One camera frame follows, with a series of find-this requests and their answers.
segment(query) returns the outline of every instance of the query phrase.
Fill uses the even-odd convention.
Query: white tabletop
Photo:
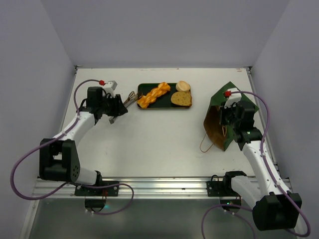
[[[226,171],[254,172],[238,145],[232,142],[223,152],[213,146],[207,153],[199,150],[205,135],[203,121],[210,98],[232,81],[240,90],[252,91],[245,69],[79,69],[75,87],[84,80],[97,79],[118,83],[116,94],[124,101],[141,83],[187,81],[192,90],[193,105],[188,110],[140,110],[136,104],[129,112],[110,124],[108,116],[84,136],[77,150],[81,167],[98,170],[105,177],[201,177]],[[86,98],[83,85],[77,102]],[[63,127],[74,117],[71,97]],[[262,129],[259,114],[255,126]],[[206,138],[202,148],[211,145]]]

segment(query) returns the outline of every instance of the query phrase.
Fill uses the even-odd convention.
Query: metal tray
[[[157,87],[159,83],[143,83],[139,84],[138,86],[138,93],[142,93],[143,96],[145,96],[148,92],[150,92],[153,88]],[[177,92],[176,90],[176,83],[168,83],[170,86],[170,91],[167,92],[165,95],[159,97],[156,99],[156,101],[152,104],[150,104],[147,108],[141,108],[138,104],[138,107],[141,110],[183,110],[188,109],[189,107],[186,106],[177,106],[173,104],[170,99],[171,96]]]

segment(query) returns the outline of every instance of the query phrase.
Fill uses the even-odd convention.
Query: purple cable
[[[208,214],[211,210],[213,210],[214,208],[219,208],[219,207],[236,207],[236,208],[241,208],[241,209],[246,210],[246,211],[249,211],[249,212],[252,211],[252,210],[251,210],[250,208],[248,208],[248,207],[239,206],[239,205],[218,204],[218,205],[212,206],[211,208],[209,208],[209,209],[205,212],[205,214],[204,214],[204,216],[203,216],[203,219],[201,220],[201,234],[202,234],[202,236],[203,236],[204,239],[206,239],[205,234],[204,234],[204,221],[205,221],[205,218],[206,218],[207,214]],[[241,215],[239,215],[239,214],[237,214],[237,213],[234,213],[234,216],[237,216],[237,217],[241,218],[242,220],[244,220],[244,221],[248,224],[248,226],[249,226],[249,227],[251,228],[251,230],[253,231],[254,239],[256,239],[256,238],[257,238],[256,232],[255,232],[253,226],[251,225],[251,223],[250,223],[249,221],[247,221],[247,219],[245,219],[243,216],[241,216]]]
[[[272,180],[274,181],[274,183],[276,184],[276,186],[279,188],[279,190],[286,196],[286,198],[289,200],[289,202],[291,202],[291,204],[295,207],[295,209],[299,212],[299,214],[302,216],[302,218],[304,219],[306,225],[307,225],[307,232],[305,234],[299,234],[299,233],[296,233],[296,232],[293,232],[291,230],[286,230],[288,231],[289,233],[295,235],[295,236],[298,236],[298,237],[301,237],[301,238],[306,238],[310,235],[310,232],[311,232],[311,227],[310,227],[310,223],[307,219],[307,217],[305,216],[305,214],[302,212],[302,210],[298,207],[298,205],[289,197],[289,195],[284,191],[284,189],[280,186],[280,185],[277,185],[277,180],[274,176],[274,174],[272,173],[270,167],[269,167],[269,164],[267,162],[267,159],[266,157],[263,155],[264,153],[264,142],[265,142],[265,138],[266,138],[266,134],[267,134],[267,131],[268,131],[268,128],[269,128],[269,121],[270,121],[270,111],[269,111],[269,108],[268,108],[268,105],[266,104],[266,102],[264,101],[264,99],[262,99],[260,96],[256,95],[255,93],[252,93],[252,92],[249,92],[249,91],[235,91],[235,92],[232,92],[232,94],[236,94],[236,93],[243,93],[243,94],[250,94],[250,95],[253,95],[255,97],[257,97],[263,104],[264,106],[266,107],[266,111],[267,111],[267,123],[266,123],[266,128],[265,128],[265,131],[264,131],[264,134],[263,134],[263,137],[261,139],[261,143],[260,143],[260,151],[261,151],[261,154],[263,156],[263,160],[264,160],[264,163],[266,165],[266,168],[272,178]]]
[[[48,145],[50,145],[51,143],[54,143],[55,141],[59,140],[60,138],[62,138],[64,135],[62,134],[61,136],[59,136],[58,138],[55,138],[47,143],[44,143],[40,146],[38,146],[37,148],[34,148],[33,150],[29,151],[27,154],[25,154],[24,156],[22,156],[18,162],[16,162],[12,168],[12,171],[11,171],[11,175],[10,175],[10,185],[11,185],[11,188],[13,190],[13,192],[15,194],[17,194],[19,197],[21,197],[22,199],[26,199],[26,200],[39,200],[39,199],[43,199],[43,198],[46,198],[46,197],[49,197],[51,196],[52,194],[54,194],[55,192],[57,192],[58,190],[60,190],[64,185],[66,185],[67,183],[63,183],[61,184],[59,187],[57,187],[56,189],[54,189],[52,192],[48,193],[48,194],[45,194],[45,195],[42,195],[42,196],[39,196],[39,197],[29,197],[29,196],[26,196],[26,195],[23,195],[21,192],[19,192],[19,190],[17,190],[15,184],[14,184],[14,173],[16,171],[16,169],[18,168],[18,166],[22,163],[22,161],[27,158],[29,155],[31,155],[32,153],[36,152],[37,150],[43,148],[43,147],[46,147]]]

